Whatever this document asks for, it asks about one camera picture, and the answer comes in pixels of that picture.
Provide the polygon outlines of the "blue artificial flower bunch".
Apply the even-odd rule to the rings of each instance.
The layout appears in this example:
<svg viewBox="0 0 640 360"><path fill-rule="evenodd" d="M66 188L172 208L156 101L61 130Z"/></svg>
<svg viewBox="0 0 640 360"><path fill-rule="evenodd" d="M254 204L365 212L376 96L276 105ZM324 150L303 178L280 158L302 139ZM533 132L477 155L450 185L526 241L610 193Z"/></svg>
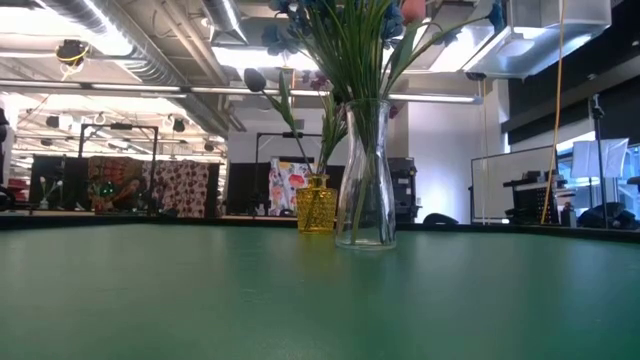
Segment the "blue artificial flower bunch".
<svg viewBox="0 0 640 360"><path fill-rule="evenodd" d="M328 78L331 90L339 87L349 92L349 102L378 99L390 103L382 91L390 72L388 61L405 31L402 2L275 0L274 11L286 15L289 26L285 32L275 24L265 27L262 41L271 55L305 53ZM463 27L439 27L424 44L414 46L425 53L432 46L449 45Z"/></svg>

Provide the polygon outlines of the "pink artificial tulip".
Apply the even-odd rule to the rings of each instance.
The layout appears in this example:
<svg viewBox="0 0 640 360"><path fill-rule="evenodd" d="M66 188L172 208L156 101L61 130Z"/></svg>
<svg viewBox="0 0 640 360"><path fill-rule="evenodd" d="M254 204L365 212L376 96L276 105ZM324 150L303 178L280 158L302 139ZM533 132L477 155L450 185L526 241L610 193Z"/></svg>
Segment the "pink artificial tulip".
<svg viewBox="0 0 640 360"><path fill-rule="evenodd" d="M414 40L426 17L426 0L403 0L400 10L404 17L405 31L388 61L390 72L382 91L383 98L388 97L400 75L424 52L422 48L415 48Z"/></svg>

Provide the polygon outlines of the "yellow glass vase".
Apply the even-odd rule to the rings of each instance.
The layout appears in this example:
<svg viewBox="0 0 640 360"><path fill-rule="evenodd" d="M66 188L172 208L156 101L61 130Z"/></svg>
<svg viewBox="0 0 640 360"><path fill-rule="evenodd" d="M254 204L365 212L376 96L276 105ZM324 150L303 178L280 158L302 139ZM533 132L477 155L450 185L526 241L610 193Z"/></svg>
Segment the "yellow glass vase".
<svg viewBox="0 0 640 360"><path fill-rule="evenodd" d="M329 234L334 230L337 190L327 186L329 176L313 174L296 190L297 227L303 234Z"/></svg>

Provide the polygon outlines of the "clear glass vase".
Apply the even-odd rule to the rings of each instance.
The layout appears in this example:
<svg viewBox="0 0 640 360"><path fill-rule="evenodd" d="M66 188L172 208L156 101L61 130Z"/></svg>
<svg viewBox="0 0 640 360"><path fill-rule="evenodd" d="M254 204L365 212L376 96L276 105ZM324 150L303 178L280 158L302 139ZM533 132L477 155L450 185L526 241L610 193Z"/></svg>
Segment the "clear glass vase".
<svg viewBox="0 0 640 360"><path fill-rule="evenodd" d="M393 184L386 157L391 105L378 99L346 105L348 158L339 191L335 242L366 250L396 245Z"/></svg>

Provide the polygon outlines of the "white flowers small vase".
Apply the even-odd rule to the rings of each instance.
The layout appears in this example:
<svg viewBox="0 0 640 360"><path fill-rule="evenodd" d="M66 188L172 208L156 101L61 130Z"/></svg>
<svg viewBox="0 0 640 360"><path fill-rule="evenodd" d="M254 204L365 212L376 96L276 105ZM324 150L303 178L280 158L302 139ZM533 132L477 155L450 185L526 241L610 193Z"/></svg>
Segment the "white flowers small vase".
<svg viewBox="0 0 640 360"><path fill-rule="evenodd" d="M43 196L39 203L39 208L41 210L46 210L49 208L49 197L50 195L56 191L61 190L63 186L63 181L61 179L46 178L44 176L39 177L40 186L43 192Z"/></svg>

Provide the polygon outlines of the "black backdrop panel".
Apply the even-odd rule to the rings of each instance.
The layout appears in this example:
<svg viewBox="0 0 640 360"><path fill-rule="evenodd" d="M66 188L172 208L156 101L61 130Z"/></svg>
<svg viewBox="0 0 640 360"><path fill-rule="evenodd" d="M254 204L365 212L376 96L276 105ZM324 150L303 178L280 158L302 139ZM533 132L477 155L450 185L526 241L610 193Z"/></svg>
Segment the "black backdrop panel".
<svg viewBox="0 0 640 360"><path fill-rule="evenodd" d="M28 202L48 210L88 210L88 158L34 155Z"/></svg>
<svg viewBox="0 0 640 360"><path fill-rule="evenodd" d="M266 215L269 211L269 163L232 163L227 177L229 215Z"/></svg>

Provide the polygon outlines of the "black cabinet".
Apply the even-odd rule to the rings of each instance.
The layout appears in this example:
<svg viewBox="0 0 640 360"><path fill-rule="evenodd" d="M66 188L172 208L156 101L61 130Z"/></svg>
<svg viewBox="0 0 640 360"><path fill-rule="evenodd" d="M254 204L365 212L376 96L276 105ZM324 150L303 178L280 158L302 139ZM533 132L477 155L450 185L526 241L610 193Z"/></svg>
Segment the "black cabinet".
<svg viewBox="0 0 640 360"><path fill-rule="evenodd" d="M389 158L397 223L414 223L420 206L416 200L417 169L413 158Z"/></svg>

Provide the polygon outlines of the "long ceiling light strip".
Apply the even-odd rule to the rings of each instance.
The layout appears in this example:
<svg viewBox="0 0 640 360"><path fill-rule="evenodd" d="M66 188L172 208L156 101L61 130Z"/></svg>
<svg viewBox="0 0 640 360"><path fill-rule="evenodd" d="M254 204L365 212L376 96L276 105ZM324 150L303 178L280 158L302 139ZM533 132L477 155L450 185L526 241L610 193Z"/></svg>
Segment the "long ceiling light strip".
<svg viewBox="0 0 640 360"><path fill-rule="evenodd" d="M158 97L180 97L182 95L254 95L261 96L262 92L252 92L242 87L204 87L204 86L167 86L141 84L115 84L90 82L38 81L19 79L0 79L0 89L13 92L46 92L46 93L132 93L142 96L150 94ZM478 96L445 95L429 93L390 93L387 98L392 101L451 103L451 104L481 104Z"/></svg>

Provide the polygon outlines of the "glass partition panel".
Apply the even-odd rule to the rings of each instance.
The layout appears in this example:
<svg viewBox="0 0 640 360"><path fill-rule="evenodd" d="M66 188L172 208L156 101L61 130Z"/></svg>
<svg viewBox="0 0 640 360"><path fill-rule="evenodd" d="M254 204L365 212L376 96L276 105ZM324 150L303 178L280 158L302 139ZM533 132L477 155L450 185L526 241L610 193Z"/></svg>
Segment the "glass partition panel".
<svg viewBox="0 0 640 360"><path fill-rule="evenodd" d="M548 171L552 146L471 160L473 207L471 220L501 220L513 207L512 189L504 183L521 180L527 171Z"/></svg>

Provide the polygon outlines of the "red patterned cloth backdrop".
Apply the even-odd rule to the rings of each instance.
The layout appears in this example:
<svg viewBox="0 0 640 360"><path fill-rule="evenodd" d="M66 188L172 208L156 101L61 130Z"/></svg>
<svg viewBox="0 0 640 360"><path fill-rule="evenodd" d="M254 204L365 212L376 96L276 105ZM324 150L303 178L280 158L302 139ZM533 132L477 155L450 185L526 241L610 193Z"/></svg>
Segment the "red patterned cloth backdrop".
<svg viewBox="0 0 640 360"><path fill-rule="evenodd" d="M146 190L143 162L130 157L91 157L88 195L96 213L133 212Z"/></svg>

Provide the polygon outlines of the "black equipment rack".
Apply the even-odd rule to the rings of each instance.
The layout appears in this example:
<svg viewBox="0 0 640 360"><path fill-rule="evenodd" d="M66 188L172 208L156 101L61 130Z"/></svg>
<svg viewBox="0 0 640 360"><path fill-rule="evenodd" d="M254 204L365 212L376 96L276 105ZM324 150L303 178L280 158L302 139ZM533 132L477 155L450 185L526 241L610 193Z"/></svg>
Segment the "black equipment rack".
<svg viewBox="0 0 640 360"><path fill-rule="evenodd" d="M559 215L554 183L547 190L549 172L527 171L521 179L503 183L511 191L513 205L505 211L511 224L558 224Z"/></svg>

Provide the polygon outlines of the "white reflector panel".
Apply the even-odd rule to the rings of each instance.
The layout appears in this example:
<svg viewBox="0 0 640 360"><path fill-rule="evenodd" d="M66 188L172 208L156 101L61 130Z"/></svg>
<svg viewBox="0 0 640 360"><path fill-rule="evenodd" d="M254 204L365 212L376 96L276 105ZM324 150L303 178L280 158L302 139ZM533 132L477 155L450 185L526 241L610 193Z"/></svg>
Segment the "white reflector panel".
<svg viewBox="0 0 640 360"><path fill-rule="evenodd" d="M621 138L575 142L571 177L621 177L628 141Z"/></svg>

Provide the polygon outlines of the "black bag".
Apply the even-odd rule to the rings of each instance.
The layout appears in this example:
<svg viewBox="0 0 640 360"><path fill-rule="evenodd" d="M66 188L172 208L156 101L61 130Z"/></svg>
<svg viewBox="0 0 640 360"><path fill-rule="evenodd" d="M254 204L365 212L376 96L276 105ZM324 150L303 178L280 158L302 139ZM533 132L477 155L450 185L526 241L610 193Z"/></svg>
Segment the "black bag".
<svg viewBox="0 0 640 360"><path fill-rule="evenodd" d="M638 230L640 222L636 216L619 202L608 202L583 212L577 219L579 227L605 228L617 230Z"/></svg>

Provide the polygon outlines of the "black table frame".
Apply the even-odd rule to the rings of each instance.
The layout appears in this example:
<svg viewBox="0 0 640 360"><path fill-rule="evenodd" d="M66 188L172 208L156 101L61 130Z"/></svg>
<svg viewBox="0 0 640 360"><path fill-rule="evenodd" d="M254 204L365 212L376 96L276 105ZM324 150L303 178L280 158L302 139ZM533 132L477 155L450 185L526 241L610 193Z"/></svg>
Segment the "black table frame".
<svg viewBox="0 0 640 360"><path fill-rule="evenodd" d="M24 215L0 214L0 231L48 229L63 227L87 227L110 225L191 225L191 226L236 226L257 228L297 228L297 222L290 218L175 218L115 215ZM516 226L516 225L426 225L401 223L396 225L396 233L447 232L478 234L526 234L575 238L589 241L603 241L640 245L640 231L567 228L560 226Z"/></svg>

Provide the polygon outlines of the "silver rectangular air duct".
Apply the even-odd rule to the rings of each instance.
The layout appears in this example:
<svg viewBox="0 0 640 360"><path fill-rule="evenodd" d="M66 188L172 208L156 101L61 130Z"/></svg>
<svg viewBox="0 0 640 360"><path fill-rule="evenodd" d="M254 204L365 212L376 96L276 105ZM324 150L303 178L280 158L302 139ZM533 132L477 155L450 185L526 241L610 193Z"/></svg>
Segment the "silver rectangular air duct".
<svg viewBox="0 0 640 360"><path fill-rule="evenodd" d="M526 78L556 63L612 23L611 0L506 0L506 27L462 66L490 77Z"/></svg>

